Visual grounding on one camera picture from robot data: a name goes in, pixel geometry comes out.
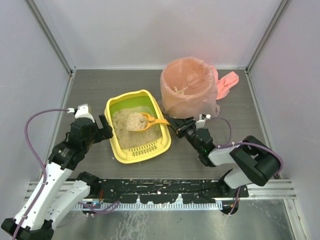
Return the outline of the aluminium frame rail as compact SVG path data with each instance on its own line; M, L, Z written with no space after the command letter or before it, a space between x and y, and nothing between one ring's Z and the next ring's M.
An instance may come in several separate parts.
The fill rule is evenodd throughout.
M272 179L266 185L247 184L240 190L223 192L217 180L211 179L100 179L99 189L90 193L87 199L101 196L108 201L118 200L129 195L164 196L191 195L205 199L296 199L296 193L290 180Z

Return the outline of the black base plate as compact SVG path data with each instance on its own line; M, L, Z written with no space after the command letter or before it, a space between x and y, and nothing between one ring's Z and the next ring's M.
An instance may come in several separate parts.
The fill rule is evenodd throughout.
M88 197L104 203L122 204L174 203L182 197L183 204L215 203L218 198L235 198L236 190L225 190L211 179L99 179Z

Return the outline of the beige cat litter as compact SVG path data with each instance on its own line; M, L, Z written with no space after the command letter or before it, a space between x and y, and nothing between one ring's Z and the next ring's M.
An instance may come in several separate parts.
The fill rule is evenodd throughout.
M151 126L149 129L145 131L127 130L127 119L128 116L132 113L148 113L152 117L155 116L155 114L152 112L152 109L147 106L123 108L121 110L116 111L113 114L111 120L119 146L122 149L130 149L146 145L159 139L162 136L161 128L159 125Z

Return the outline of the orange litter scoop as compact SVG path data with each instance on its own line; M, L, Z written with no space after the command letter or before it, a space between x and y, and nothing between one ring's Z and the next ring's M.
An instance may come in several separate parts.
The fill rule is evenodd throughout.
M157 124L170 125L166 119L155 118L146 112L134 112L127 118L126 129L131 132L142 132Z

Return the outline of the bin with pink bag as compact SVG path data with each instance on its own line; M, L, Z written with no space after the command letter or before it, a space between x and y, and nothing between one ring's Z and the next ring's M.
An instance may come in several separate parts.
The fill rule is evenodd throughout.
M172 118L219 115L218 88L214 72L207 63L195 57L184 57L169 63L160 76L161 111Z

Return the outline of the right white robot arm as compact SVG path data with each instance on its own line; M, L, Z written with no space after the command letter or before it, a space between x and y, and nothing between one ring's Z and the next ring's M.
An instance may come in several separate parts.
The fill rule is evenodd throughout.
M255 184L263 187L283 169L282 158L252 135L239 142L229 140L226 144L215 144L205 123L210 114L194 117L173 118L167 121L178 138L185 138L198 153L198 159L206 167L236 164L218 181L218 191L224 196L233 194L242 186Z

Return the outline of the pink cloth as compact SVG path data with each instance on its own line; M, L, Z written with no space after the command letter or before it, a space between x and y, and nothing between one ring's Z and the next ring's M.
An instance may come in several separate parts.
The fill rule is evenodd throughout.
M215 79L216 87L217 87L217 100L221 100L225 98L230 89L233 88L239 82L239 76L234 72L231 71L227 75L223 76L219 79L219 74L217 69L214 66L211 66L213 71L213 76Z

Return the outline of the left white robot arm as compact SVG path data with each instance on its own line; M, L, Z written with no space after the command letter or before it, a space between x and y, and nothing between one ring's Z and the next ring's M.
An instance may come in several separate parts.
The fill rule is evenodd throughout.
M78 175L63 196L54 201L61 186L75 170L93 144L113 137L113 129L101 114L99 128L91 117L77 117L65 139L53 147L43 176L27 203L13 218L6 218L1 228L14 240L50 240L54 230L70 209L84 197L101 192L99 178L88 172Z

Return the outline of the yellow green litter box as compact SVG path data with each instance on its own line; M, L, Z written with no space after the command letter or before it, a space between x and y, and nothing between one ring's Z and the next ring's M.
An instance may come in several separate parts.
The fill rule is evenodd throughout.
M127 130L128 117L140 112L156 119L164 118L156 99L145 89L110 98L106 103L104 115L113 128L111 148L115 158L122 164L149 160L166 152L171 146L172 139L165 124L156 124L139 132Z

